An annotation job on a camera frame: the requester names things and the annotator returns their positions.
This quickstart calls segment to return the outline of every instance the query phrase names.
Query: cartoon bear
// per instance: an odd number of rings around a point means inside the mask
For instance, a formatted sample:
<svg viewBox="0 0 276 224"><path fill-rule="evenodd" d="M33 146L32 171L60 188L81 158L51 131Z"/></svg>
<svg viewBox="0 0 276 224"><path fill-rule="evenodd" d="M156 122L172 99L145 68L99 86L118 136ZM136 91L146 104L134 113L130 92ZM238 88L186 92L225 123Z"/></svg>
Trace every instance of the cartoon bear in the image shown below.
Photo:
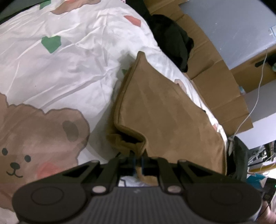
<svg viewBox="0 0 276 224"><path fill-rule="evenodd" d="M77 166L89 133L78 110L9 106L0 94L0 207L12 211L19 187Z"/></svg>

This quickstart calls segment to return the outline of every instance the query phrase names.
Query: black device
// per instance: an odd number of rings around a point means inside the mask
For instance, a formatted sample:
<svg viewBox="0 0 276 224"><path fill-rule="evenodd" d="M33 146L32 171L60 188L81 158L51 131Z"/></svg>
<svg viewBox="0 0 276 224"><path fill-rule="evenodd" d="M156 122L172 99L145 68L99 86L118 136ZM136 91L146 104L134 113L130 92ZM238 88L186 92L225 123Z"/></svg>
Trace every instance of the black device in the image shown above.
<svg viewBox="0 0 276 224"><path fill-rule="evenodd" d="M159 186L118 187L120 177L132 176L137 166L156 176ZM12 205L21 224L250 224L262 199L252 186L186 160L171 164L130 154L29 183Z"/></svg>

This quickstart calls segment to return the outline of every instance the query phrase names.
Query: pink cheek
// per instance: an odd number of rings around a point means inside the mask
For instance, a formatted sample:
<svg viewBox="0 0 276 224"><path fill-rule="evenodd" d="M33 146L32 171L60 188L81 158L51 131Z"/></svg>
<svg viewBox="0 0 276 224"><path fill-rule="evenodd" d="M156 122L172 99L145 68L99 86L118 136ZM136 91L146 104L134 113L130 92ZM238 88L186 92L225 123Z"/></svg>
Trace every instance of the pink cheek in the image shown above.
<svg viewBox="0 0 276 224"><path fill-rule="evenodd" d="M38 167L36 176L38 179L42 179L42 178L57 174L61 171L62 171L61 168L59 168L55 164L50 162L45 162Z"/></svg>

